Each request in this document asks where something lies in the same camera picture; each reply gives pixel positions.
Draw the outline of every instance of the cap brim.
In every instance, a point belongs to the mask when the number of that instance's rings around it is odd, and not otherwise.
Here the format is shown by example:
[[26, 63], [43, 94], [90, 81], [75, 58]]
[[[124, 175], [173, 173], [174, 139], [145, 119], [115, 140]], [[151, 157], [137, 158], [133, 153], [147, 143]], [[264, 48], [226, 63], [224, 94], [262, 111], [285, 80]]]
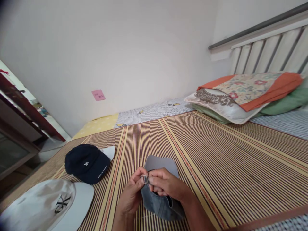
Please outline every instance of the cap brim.
[[78, 179], [87, 184], [96, 184], [100, 181], [103, 175], [108, 171], [110, 166], [109, 157], [100, 152], [100, 155], [95, 160], [91, 168], [83, 174], [74, 175]]
[[86, 183], [74, 183], [76, 195], [73, 204], [52, 231], [76, 231], [86, 217], [94, 196], [94, 188]]
[[150, 155], [147, 157], [144, 166], [147, 171], [160, 169], [163, 167], [169, 172], [171, 172], [173, 175], [175, 175], [177, 178], [179, 178], [179, 172], [177, 171], [177, 166], [173, 159], [161, 158]]
[[110, 159], [110, 161], [113, 160], [113, 158], [115, 157], [115, 146], [111, 146], [108, 148], [104, 148], [104, 149], [100, 149], [106, 156], [108, 156], [108, 158]]

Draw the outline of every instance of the pink sticky note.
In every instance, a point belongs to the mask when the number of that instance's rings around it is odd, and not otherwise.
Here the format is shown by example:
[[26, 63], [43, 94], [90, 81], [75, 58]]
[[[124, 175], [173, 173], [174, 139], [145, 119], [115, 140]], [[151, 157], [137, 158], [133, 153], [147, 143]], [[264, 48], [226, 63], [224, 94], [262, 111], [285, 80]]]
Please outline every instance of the pink sticky note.
[[106, 99], [102, 90], [95, 90], [95, 91], [92, 91], [92, 94], [95, 98], [96, 101], [99, 101], [99, 100], [104, 100]]

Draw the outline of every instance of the metal buckle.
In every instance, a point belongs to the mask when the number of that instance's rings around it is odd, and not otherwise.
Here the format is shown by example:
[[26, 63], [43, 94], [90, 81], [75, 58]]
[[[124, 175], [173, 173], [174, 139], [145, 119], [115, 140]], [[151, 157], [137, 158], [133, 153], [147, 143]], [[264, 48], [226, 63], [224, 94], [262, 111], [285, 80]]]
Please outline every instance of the metal buckle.
[[141, 176], [143, 178], [143, 184], [148, 183], [148, 177], [146, 175]]

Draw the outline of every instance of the navy blue cap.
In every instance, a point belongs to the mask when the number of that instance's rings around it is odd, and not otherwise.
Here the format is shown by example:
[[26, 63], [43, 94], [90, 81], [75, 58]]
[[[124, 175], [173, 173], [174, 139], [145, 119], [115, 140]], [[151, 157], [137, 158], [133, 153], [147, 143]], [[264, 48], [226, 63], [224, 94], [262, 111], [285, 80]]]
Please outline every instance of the navy blue cap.
[[110, 159], [91, 144], [81, 144], [65, 156], [65, 170], [87, 184], [96, 184], [107, 172]]

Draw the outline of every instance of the cap logo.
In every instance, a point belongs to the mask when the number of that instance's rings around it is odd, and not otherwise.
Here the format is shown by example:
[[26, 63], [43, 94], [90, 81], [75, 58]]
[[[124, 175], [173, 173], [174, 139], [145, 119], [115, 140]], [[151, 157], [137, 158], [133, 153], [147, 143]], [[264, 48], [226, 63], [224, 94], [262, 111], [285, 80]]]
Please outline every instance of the cap logo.
[[59, 198], [59, 200], [58, 200], [58, 202], [57, 202], [57, 204], [56, 204], [57, 207], [56, 207], [56, 209], [55, 209], [55, 213], [61, 212], [62, 209], [63, 209], [64, 207], [67, 206], [68, 200], [69, 200], [70, 198], [71, 198], [71, 197], [69, 197], [69, 198], [67, 198], [67, 199], [63, 199], [63, 198], [62, 198], [62, 195], [61, 195], [60, 198]]
[[100, 175], [98, 176], [98, 178], [100, 178], [100, 176], [103, 174], [103, 172], [105, 171], [105, 169], [107, 168], [107, 166], [104, 168], [104, 170], [100, 173]]

